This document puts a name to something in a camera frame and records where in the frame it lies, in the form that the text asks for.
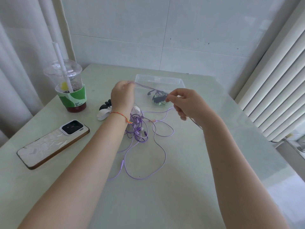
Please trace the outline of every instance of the tangled cable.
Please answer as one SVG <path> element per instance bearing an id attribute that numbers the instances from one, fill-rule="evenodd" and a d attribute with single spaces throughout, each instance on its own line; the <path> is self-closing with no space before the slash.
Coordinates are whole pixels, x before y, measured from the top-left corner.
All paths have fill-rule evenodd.
<path id="1" fill-rule="evenodd" d="M 153 175 L 153 174 L 155 174 L 156 172 L 158 172 L 158 171 L 163 167 L 163 165 L 165 164 L 165 161 L 166 161 L 166 152 L 165 152 L 165 150 L 162 148 L 162 146 L 159 145 L 159 144 L 156 142 L 156 135 L 157 135 L 157 136 L 160 136 L 160 137 L 169 137 L 169 136 L 171 136 L 171 135 L 174 134 L 174 129 L 173 129 L 169 124 L 163 122 L 163 120 L 165 120 L 165 118 L 166 118 L 166 116 L 167 116 L 167 114 L 168 114 L 168 111 L 170 111 L 171 109 L 173 109 L 173 108 L 169 108 L 167 111 L 164 111 L 164 112 L 140 111 L 139 113 L 135 113 L 135 114 L 132 114 L 132 113 L 131 113 L 131 114 L 130 114 L 130 121 L 133 122 L 133 123 L 132 123 L 132 124 L 129 124 L 128 127 L 129 127 L 129 128 L 132 127 L 132 129 L 129 129 L 129 130 L 128 130 L 128 127 L 127 127 L 126 130 L 125 130 L 124 135 L 126 134 L 128 138 L 132 139 L 132 142 L 130 143 L 130 145 L 129 145 L 126 149 L 124 149 L 124 150 L 122 150 L 122 151 L 118 151 L 118 153 L 121 153 L 121 152 L 126 151 L 125 154 L 124 154 L 123 160 L 122 160 L 122 162 L 121 162 L 120 170 L 119 170 L 119 172 L 117 173 L 117 175 L 116 175 L 115 177 L 109 178 L 108 180 L 113 180 L 113 179 L 115 179 L 115 178 L 121 173 L 121 170 L 122 170 L 123 166 L 124 166 L 124 168 L 125 168 L 125 171 L 126 171 L 127 175 L 128 175 L 129 177 L 135 179 L 135 180 L 145 180 L 145 179 L 149 178 L 151 175 Z M 164 117 L 163 119 L 161 119 L 161 120 L 150 120 L 150 119 L 148 119 L 148 118 L 146 118 L 146 117 L 144 116 L 144 112 L 147 112 L 147 113 L 166 113 L 166 115 L 165 115 L 165 117 Z M 127 168 L 126 168 L 126 155 L 127 155 L 127 153 L 128 153 L 133 147 L 135 147 L 138 143 L 145 143 L 145 142 L 147 142 L 147 140 L 148 140 L 148 126 L 147 126 L 146 123 L 148 123 L 148 122 L 151 122 L 151 123 L 152 123 L 152 131 L 154 132 L 154 136 L 153 136 L 154 142 L 155 142 L 155 143 L 163 150 L 163 152 L 164 152 L 164 162 L 162 163 L 161 167 L 159 167 L 157 170 L 155 170 L 153 173 L 151 173 L 151 174 L 148 175 L 147 177 L 144 177 L 144 178 L 132 177 L 132 176 L 128 173 Z M 169 127 L 173 130 L 173 132 L 172 132 L 170 135 L 166 135 L 166 136 L 163 136 L 163 135 L 158 134 L 158 133 L 157 133 L 157 127 L 156 127 L 156 125 L 155 125 L 156 122 L 161 122 L 161 123 L 166 124 L 167 126 L 169 126 Z"/>

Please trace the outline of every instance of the table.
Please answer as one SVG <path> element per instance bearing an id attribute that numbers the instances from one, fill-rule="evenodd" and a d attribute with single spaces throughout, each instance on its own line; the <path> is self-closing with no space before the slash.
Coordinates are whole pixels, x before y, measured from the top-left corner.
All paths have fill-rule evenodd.
<path id="1" fill-rule="evenodd" d="M 134 80 L 136 74 L 182 78 L 187 88 L 197 90 L 227 124 L 291 228 L 305 228 L 305 183 L 213 77 L 100 64 L 91 64 L 82 73 L 88 97 L 84 111 L 67 112 L 56 96 L 1 147 L 2 228 L 19 225 L 101 125 L 96 115 L 115 83 Z M 72 119 L 80 120 L 91 132 L 39 168 L 28 170 L 16 151 Z M 107 182 L 89 228 L 225 228 L 202 131 L 189 120 L 181 121 L 174 111 L 165 122 L 175 133 L 170 138 L 157 138 L 167 153 L 164 167 L 148 180 L 133 180 L 123 170 Z M 120 148 L 129 142 L 124 137 Z M 116 156 L 110 177 L 118 171 L 122 156 Z M 162 162 L 161 158 L 162 152 L 151 139 L 130 152 L 127 166 L 132 174 L 144 176 Z"/>

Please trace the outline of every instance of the orange string bracelet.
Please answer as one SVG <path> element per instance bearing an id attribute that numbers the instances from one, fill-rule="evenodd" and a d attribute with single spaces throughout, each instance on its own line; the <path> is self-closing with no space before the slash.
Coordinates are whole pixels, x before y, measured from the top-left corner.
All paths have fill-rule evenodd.
<path id="1" fill-rule="evenodd" d="M 130 122 L 130 121 L 127 119 L 127 117 L 126 117 L 126 116 L 124 116 L 122 113 L 119 113 L 119 112 L 110 112 L 110 114 L 111 114 L 111 113 L 117 113 L 117 114 L 122 115 L 123 117 L 125 117 L 125 119 L 126 119 L 127 123 L 132 124 L 132 122 Z"/>

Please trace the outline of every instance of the white phone case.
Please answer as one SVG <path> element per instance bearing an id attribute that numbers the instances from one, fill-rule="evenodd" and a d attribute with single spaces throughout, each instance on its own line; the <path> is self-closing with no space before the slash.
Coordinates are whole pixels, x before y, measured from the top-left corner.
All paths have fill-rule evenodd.
<path id="1" fill-rule="evenodd" d="M 90 132 L 88 127 L 86 127 L 83 123 L 81 124 L 83 127 L 71 135 L 64 132 L 62 130 L 62 126 L 59 127 L 58 129 L 18 150 L 18 157 L 22 160 L 26 167 L 29 169 L 36 169 L 47 160 L 51 159 L 56 154 L 60 153 L 65 148 L 69 147 Z"/>

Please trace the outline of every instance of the phone camera module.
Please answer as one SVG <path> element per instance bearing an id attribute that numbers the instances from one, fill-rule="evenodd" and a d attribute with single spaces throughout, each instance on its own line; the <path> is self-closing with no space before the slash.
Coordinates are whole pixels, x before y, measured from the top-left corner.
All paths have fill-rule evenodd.
<path id="1" fill-rule="evenodd" d="M 81 123 L 78 121 L 71 121 L 70 123 L 67 123 L 62 127 L 63 131 L 65 131 L 67 134 L 71 135 L 75 133 L 76 131 L 80 130 L 83 127 Z"/>

